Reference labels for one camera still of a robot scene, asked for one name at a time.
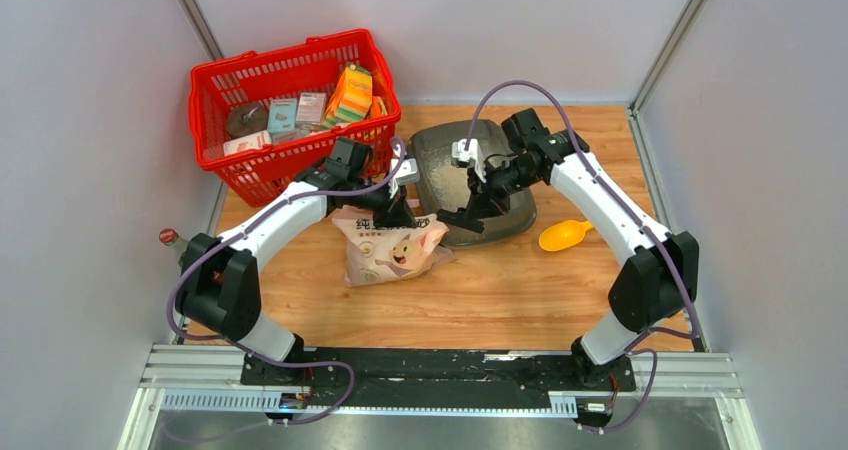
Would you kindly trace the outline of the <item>black bag clip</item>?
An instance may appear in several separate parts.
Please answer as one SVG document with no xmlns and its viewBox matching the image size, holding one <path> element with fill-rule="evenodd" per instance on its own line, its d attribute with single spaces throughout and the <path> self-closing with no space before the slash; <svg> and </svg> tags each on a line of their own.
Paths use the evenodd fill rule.
<svg viewBox="0 0 848 450">
<path fill-rule="evenodd" d="M 481 220 L 470 218 L 466 212 L 450 212 L 441 209 L 437 212 L 437 219 L 447 225 L 477 234 L 485 230 L 484 223 Z"/>
</svg>

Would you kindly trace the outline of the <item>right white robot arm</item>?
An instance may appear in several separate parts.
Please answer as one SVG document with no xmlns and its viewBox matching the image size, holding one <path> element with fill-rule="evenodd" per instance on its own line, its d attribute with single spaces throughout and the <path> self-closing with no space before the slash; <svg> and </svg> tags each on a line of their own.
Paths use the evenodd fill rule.
<svg viewBox="0 0 848 450">
<path fill-rule="evenodd" d="M 697 295 L 699 244 L 672 233 L 623 193 L 571 127 L 552 133 L 532 109 L 502 122 L 511 150 L 493 165 L 477 139 L 451 147 L 454 165 L 468 170 L 471 192 L 460 222 L 480 232 L 486 218 L 503 215 L 509 197 L 543 182 L 570 200 L 603 237 L 621 265 L 608 292 L 609 309 L 572 346 L 570 374 L 579 386 L 598 387 L 610 364 L 632 350 L 662 321 L 691 312 Z"/>
</svg>

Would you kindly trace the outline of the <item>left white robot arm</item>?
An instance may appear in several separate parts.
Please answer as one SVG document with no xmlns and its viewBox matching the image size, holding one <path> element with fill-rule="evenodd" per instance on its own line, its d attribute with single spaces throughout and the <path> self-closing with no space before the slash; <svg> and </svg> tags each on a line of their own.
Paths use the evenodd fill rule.
<svg viewBox="0 0 848 450">
<path fill-rule="evenodd" d="M 397 181 L 406 163 L 406 145 L 390 140 L 394 156 L 389 173 L 372 182 L 364 175 L 372 148 L 341 137 L 329 156 L 296 174 L 283 192 L 261 211 L 218 237 L 199 233 L 188 243 L 181 275 L 170 291 L 166 318 L 188 340 L 177 315 L 209 329 L 208 339 L 225 340 L 267 363 L 279 383 L 304 375 L 303 341 L 262 309 L 259 276 L 267 263 L 301 232 L 345 205 L 373 212 L 392 226 L 412 226 L 415 218 Z"/>
</svg>

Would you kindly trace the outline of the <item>cat litter bag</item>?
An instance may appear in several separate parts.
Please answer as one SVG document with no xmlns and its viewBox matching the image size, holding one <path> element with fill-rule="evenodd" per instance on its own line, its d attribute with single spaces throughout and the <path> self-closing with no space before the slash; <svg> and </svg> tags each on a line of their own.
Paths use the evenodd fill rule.
<svg viewBox="0 0 848 450">
<path fill-rule="evenodd" d="M 350 287 L 415 278 L 455 258 L 442 245 L 448 226 L 434 214 L 415 217 L 413 227 L 379 228 L 370 213 L 345 206 L 331 221 L 346 239 L 344 281 Z"/>
</svg>

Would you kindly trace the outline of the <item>yellow plastic scoop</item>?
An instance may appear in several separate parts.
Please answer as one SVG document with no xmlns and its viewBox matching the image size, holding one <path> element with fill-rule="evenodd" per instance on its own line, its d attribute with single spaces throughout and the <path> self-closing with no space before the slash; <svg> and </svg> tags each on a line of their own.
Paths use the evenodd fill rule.
<svg viewBox="0 0 848 450">
<path fill-rule="evenodd" d="M 566 220 L 544 230 L 538 245 L 546 252 L 559 252 L 580 244 L 592 229 L 589 221 Z"/>
</svg>

